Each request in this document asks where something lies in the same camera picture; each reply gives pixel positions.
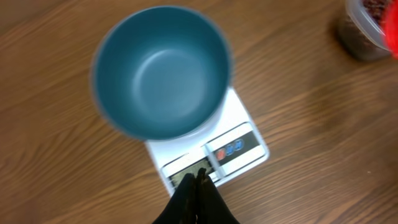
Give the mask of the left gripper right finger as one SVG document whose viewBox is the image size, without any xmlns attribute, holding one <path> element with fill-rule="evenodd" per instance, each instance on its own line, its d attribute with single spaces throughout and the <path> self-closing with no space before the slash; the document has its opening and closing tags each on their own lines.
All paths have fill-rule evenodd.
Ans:
<svg viewBox="0 0 398 224">
<path fill-rule="evenodd" d="M 206 169 L 201 168 L 196 177 L 197 223 L 239 224 L 218 192 Z"/>
</svg>

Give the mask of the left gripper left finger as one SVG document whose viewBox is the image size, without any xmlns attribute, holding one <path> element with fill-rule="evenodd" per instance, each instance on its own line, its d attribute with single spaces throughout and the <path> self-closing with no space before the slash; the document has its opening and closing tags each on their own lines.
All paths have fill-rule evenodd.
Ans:
<svg viewBox="0 0 398 224">
<path fill-rule="evenodd" d="M 186 174 L 153 224 L 196 224 L 196 178 Z"/>
</svg>

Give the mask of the white digital kitchen scale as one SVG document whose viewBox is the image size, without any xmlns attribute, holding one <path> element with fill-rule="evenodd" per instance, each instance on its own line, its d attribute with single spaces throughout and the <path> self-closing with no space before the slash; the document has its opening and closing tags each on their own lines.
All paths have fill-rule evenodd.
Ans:
<svg viewBox="0 0 398 224">
<path fill-rule="evenodd" d="M 219 187 L 269 158 L 269 149 L 234 88 L 229 88 L 217 114 L 197 131 L 145 145 L 170 195 L 187 173 L 205 168 Z"/>
</svg>

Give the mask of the red measuring scoop blue handle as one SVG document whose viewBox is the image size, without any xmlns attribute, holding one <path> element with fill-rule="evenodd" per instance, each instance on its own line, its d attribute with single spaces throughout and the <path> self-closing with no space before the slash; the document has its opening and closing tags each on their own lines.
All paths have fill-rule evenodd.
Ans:
<svg viewBox="0 0 398 224">
<path fill-rule="evenodd" d="M 393 0 L 385 9 L 382 30 L 384 41 L 392 56 L 397 59 L 397 0 Z"/>
</svg>

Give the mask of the blue plastic bowl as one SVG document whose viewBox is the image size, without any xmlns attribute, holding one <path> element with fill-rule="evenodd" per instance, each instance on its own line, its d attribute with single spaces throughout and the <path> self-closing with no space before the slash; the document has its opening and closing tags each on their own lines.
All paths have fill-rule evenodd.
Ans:
<svg viewBox="0 0 398 224">
<path fill-rule="evenodd" d="M 100 42 L 91 92 L 100 115 L 124 134 L 166 140 L 218 112 L 233 75 L 231 49 L 207 16 L 182 6 L 143 9 Z"/>
</svg>

